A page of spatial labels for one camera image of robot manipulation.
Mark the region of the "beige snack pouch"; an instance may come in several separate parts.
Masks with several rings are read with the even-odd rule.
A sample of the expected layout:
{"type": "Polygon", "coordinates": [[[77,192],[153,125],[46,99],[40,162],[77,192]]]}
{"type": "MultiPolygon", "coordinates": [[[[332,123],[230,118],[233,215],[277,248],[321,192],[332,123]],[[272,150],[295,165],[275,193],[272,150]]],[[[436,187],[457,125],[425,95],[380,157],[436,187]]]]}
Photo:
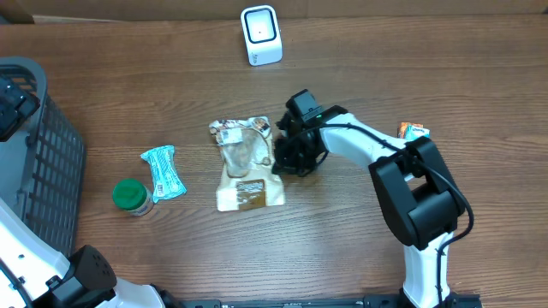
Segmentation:
{"type": "Polygon", "coordinates": [[[269,118],[217,120],[209,125],[223,160],[217,187],[221,212],[254,210],[285,204],[284,184],[272,172],[274,154],[269,118]]]}

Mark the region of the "small orange box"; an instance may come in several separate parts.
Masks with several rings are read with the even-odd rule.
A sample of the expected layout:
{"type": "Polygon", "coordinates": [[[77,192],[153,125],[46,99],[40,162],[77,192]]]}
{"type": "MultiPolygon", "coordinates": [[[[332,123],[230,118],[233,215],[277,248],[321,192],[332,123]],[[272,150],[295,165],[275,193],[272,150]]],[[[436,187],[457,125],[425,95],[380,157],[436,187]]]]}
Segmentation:
{"type": "Polygon", "coordinates": [[[411,133],[411,122],[401,122],[398,127],[397,137],[399,139],[411,140],[413,134],[411,133]]]}

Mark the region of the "small teal tissue pack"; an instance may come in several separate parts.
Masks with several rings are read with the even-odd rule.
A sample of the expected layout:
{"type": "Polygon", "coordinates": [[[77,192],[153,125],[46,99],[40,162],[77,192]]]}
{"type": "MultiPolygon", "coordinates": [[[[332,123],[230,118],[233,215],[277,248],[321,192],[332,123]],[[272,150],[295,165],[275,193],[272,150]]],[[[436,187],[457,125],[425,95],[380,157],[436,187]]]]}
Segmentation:
{"type": "Polygon", "coordinates": [[[421,137],[430,137],[430,130],[420,125],[409,124],[406,127],[403,138],[407,141],[414,141],[421,137]]]}

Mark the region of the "light green wipes packet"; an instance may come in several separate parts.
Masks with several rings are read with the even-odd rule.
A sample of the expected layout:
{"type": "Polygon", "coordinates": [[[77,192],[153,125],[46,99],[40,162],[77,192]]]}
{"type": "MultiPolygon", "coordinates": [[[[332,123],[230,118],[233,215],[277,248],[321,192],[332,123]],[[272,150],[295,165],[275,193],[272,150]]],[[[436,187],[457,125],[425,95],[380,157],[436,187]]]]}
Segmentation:
{"type": "Polygon", "coordinates": [[[152,200],[177,198],[187,192],[187,188],[180,179],[174,161],[175,147],[163,145],[148,150],[140,155],[147,162],[152,174],[152,200]]]}

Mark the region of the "green lid white jar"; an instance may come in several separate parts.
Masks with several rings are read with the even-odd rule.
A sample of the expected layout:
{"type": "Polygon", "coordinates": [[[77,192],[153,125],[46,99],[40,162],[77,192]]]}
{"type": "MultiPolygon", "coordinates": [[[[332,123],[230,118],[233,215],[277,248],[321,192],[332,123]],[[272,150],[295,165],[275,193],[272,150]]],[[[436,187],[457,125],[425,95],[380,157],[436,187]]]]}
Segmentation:
{"type": "Polygon", "coordinates": [[[113,189],[112,199],[117,208],[132,216],[144,216],[154,206],[152,193],[135,179],[119,181],[113,189]]]}

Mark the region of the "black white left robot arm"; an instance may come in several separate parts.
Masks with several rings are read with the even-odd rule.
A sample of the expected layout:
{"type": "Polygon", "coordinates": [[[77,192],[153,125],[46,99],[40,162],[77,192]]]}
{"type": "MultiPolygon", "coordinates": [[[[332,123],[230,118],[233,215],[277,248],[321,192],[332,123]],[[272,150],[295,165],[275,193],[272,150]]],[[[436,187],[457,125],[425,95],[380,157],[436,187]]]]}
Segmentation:
{"type": "Polygon", "coordinates": [[[1,305],[178,307],[155,285],[119,278],[92,246],[75,248],[86,147],[45,80],[1,75],[1,305]]]}

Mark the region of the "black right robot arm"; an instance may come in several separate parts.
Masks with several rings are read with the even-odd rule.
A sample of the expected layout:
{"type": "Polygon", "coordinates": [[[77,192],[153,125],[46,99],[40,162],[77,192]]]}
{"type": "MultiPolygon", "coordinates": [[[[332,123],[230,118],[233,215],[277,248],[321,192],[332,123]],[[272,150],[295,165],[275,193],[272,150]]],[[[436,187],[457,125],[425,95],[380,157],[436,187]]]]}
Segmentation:
{"type": "Polygon", "coordinates": [[[457,187],[435,144],[427,137],[408,141],[380,133],[339,105],[320,106],[302,90],[286,103],[277,123],[277,175],[304,177],[329,154],[369,172],[389,230],[404,247],[405,280],[399,307],[465,307],[447,283],[449,247],[474,226],[470,203],[457,187]]]}

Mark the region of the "white barcode scanner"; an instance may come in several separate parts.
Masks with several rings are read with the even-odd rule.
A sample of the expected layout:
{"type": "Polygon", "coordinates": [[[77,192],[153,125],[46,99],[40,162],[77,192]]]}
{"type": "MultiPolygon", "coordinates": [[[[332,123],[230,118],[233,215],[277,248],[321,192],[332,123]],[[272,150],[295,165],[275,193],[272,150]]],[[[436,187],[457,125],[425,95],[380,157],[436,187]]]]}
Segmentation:
{"type": "Polygon", "coordinates": [[[283,43],[275,9],[267,4],[245,8],[241,26],[248,62],[257,67],[283,58],[283,43]]]}

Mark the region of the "grey plastic mesh basket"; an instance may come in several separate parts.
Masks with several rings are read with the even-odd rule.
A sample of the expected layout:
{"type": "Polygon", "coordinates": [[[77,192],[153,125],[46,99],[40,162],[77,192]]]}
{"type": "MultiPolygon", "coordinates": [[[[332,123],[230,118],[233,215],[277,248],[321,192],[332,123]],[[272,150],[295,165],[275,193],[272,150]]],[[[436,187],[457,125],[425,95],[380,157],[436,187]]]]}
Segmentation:
{"type": "Polygon", "coordinates": [[[1,200],[46,244],[75,251],[86,146],[48,94],[45,71],[21,56],[1,59],[1,97],[35,98],[38,110],[1,143],[1,200]]]}

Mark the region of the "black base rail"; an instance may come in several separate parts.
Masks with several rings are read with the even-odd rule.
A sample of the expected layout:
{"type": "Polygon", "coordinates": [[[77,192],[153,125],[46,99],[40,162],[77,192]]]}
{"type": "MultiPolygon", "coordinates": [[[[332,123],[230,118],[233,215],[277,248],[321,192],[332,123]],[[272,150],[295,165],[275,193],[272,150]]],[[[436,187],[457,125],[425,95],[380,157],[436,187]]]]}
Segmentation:
{"type": "Polygon", "coordinates": [[[285,299],[221,301],[218,299],[183,300],[183,308],[403,308],[414,307],[403,292],[366,295],[346,299],[285,299]]]}

